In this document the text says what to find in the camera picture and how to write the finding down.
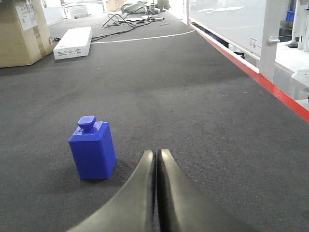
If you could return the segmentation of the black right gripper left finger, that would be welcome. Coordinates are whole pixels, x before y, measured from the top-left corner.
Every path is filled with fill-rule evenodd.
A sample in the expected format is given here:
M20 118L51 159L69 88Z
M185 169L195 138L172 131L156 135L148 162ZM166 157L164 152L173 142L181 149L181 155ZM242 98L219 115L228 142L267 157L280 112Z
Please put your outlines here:
M145 150L133 174L99 210L70 232L152 232L156 190L156 155Z

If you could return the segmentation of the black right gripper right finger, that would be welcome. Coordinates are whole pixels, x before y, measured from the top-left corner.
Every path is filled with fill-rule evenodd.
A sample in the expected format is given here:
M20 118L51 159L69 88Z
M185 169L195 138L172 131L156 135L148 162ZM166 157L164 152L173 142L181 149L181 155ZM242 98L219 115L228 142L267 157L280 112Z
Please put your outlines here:
M170 150L157 154L157 203L163 232L253 232L206 197L180 169Z

